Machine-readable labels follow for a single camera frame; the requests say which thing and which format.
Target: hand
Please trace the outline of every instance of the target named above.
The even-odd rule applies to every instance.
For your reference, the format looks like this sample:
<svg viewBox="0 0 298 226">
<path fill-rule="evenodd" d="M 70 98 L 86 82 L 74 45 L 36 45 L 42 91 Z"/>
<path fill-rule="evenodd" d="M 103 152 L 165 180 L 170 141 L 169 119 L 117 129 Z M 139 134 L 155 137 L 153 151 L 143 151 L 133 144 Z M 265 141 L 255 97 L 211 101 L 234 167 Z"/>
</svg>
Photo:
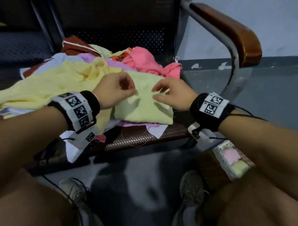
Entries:
<svg viewBox="0 0 298 226">
<path fill-rule="evenodd" d="M 183 80 L 176 78 L 166 78 L 160 80 L 152 89 L 152 92 L 160 91 L 165 95 L 153 95 L 153 99 L 169 105 L 179 111 L 189 111 L 189 108 L 198 94 L 193 91 Z"/>
<path fill-rule="evenodd" d="M 97 97 L 102 110 L 112 108 L 136 94 L 136 87 L 128 73 L 119 72 L 105 75 L 92 93 Z"/>
</svg>

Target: wall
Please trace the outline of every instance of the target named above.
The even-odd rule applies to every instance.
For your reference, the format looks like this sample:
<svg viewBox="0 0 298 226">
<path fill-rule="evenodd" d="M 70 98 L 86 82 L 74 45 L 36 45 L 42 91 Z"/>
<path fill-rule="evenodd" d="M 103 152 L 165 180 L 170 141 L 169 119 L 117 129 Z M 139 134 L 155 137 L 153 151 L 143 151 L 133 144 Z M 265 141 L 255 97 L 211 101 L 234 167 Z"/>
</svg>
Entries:
<svg viewBox="0 0 298 226">
<path fill-rule="evenodd" d="M 206 3 L 253 30 L 263 56 L 298 55 L 297 0 L 194 0 Z M 178 50 L 180 60 L 229 58 L 227 48 L 194 19 L 188 18 Z"/>
</svg>

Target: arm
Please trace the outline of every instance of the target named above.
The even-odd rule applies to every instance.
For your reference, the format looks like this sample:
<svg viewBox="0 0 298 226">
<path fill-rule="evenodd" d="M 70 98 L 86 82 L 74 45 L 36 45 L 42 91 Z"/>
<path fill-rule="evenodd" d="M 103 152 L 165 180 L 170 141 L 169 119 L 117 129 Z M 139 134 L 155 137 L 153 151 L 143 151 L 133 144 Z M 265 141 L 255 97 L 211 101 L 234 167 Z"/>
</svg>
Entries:
<svg viewBox="0 0 298 226">
<path fill-rule="evenodd" d="M 188 111 L 196 94 L 183 80 L 164 79 L 152 91 L 159 102 Z M 280 129 L 260 119 L 228 116 L 219 132 L 235 144 L 281 190 L 298 200 L 298 132 Z"/>
<path fill-rule="evenodd" d="M 125 73 L 104 76 L 93 90 L 100 109 L 114 107 L 136 93 Z M 0 120 L 0 187 L 38 152 L 68 129 L 63 114 L 54 107 Z"/>
</svg>

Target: armrest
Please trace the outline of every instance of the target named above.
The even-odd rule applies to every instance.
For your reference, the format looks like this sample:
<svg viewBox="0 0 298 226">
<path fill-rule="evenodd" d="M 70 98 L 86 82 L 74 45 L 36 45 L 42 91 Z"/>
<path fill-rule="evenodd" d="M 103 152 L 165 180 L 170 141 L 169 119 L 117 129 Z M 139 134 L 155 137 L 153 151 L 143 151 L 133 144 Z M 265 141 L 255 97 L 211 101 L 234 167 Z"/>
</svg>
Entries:
<svg viewBox="0 0 298 226">
<path fill-rule="evenodd" d="M 260 63 L 261 44 L 252 30 L 206 4 L 191 3 L 189 7 L 233 41 L 239 56 L 239 67 L 256 66 Z"/>
<path fill-rule="evenodd" d="M 232 70 L 221 96 L 231 102 L 246 85 L 252 66 L 262 58 L 260 42 L 249 28 L 203 3 L 182 0 L 181 7 L 229 50 Z"/>
</svg>

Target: light blue cloth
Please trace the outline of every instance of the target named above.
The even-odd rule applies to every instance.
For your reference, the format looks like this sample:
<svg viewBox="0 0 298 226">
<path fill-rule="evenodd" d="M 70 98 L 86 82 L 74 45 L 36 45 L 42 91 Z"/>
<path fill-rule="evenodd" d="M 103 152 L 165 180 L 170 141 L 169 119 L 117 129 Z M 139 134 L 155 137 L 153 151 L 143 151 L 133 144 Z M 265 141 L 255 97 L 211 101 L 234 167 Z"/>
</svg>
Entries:
<svg viewBox="0 0 298 226">
<path fill-rule="evenodd" d="M 72 61 L 72 62 L 83 62 L 84 60 L 78 56 L 68 56 L 66 53 L 57 53 L 52 56 L 51 60 L 47 61 L 44 65 L 41 65 L 34 73 L 40 73 L 46 70 L 49 70 L 53 67 L 59 67 L 62 65 L 64 61 Z"/>
</svg>

